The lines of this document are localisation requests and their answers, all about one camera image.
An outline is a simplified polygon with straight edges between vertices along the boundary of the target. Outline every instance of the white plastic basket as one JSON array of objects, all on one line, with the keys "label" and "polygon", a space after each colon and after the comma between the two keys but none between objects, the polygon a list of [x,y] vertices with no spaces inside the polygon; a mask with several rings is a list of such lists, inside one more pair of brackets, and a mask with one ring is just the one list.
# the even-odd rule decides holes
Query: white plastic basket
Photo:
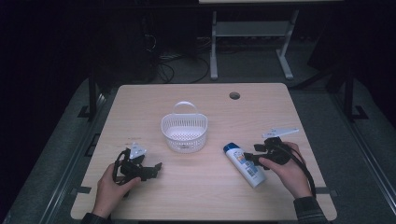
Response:
[{"label": "white plastic basket", "polygon": [[[194,114],[177,114],[180,105],[190,105]],[[195,105],[187,101],[175,104],[173,113],[163,117],[161,129],[166,143],[175,152],[192,153],[202,149],[206,142],[207,117],[198,113]]]}]

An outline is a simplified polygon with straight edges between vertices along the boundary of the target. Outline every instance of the wooden table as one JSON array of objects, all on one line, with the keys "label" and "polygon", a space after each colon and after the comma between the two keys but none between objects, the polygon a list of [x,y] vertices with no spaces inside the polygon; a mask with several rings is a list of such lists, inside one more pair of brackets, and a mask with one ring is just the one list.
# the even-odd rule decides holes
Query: wooden table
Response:
[{"label": "wooden table", "polygon": [[[230,98],[238,92],[240,99]],[[180,101],[195,104],[208,117],[205,147],[178,154],[165,142],[162,118]],[[145,166],[163,163],[155,179],[142,182],[120,203],[113,218],[135,220],[293,220],[293,198],[277,175],[253,189],[225,156],[223,147],[235,142],[255,152],[262,133],[271,128],[298,128],[282,137],[300,146],[317,187],[326,187],[289,92],[283,84],[186,84],[120,87],[98,141],[71,216],[91,212],[97,181],[107,166],[133,142],[146,148]],[[319,194],[326,217],[336,218],[329,194]]]}]

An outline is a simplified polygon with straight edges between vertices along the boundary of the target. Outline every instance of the black device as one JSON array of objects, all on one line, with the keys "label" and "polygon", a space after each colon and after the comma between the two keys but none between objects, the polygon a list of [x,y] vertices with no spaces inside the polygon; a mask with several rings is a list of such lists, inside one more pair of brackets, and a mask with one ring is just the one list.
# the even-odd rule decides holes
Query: black device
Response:
[{"label": "black device", "polygon": [[[264,170],[269,170],[269,168],[265,167],[259,162],[260,157],[264,157],[279,165],[284,165],[290,159],[293,159],[297,163],[297,165],[303,170],[306,178],[308,179],[312,195],[315,198],[317,197],[314,179],[312,178],[311,173],[309,173],[308,169],[303,163],[303,157],[298,151],[284,144],[279,137],[267,138],[265,139],[264,144],[255,144],[254,149],[256,151],[265,152],[265,154],[253,155],[252,153],[244,153],[245,159],[247,161],[253,161],[254,165],[256,166],[262,166]],[[297,159],[297,157],[292,154],[293,151],[300,157],[300,159]]]},{"label": "black device", "polygon": [[[117,157],[113,170],[113,180],[119,185],[123,185],[128,181],[134,179],[135,177],[140,177],[142,181],[146,181],[151,178],[156,178],[158,172],[161,170],[163,163],[160,162],[154,167],[143,167],[142,162],[145,159],[145,155],[140,155],[138,157],[131,159],[131,149],[126,148]],[[117,179],[118,170],[125,175],[121,180]]]}]

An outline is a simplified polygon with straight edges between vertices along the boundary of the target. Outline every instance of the white bottle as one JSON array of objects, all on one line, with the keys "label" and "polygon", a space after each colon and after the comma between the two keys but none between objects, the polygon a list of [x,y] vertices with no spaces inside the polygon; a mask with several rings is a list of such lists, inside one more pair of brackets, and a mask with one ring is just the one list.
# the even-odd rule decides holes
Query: white bottle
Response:
[{"label": "white bottle", "polygon": [[244,150],[235,143],[227,144],[223,150],[251,187],[256,188],[266,179],[262,169],[254,166],[253,161],[247,161]]}]

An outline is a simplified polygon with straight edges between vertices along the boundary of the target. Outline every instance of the person's left hand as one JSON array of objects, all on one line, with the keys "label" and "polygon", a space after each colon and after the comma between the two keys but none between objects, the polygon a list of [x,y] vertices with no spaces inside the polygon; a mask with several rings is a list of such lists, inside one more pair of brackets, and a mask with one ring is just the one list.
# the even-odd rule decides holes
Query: person's left hand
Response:
[{"label": "person's left hand", "polygon": [[141,181],[140,177],[136,177],[120,186],[113,181],[113,169],[114,163],[107,167],[102,178],[98,181],[95,205],[92,209],[93,214],[103,218],[107,218],[123,196]]}]

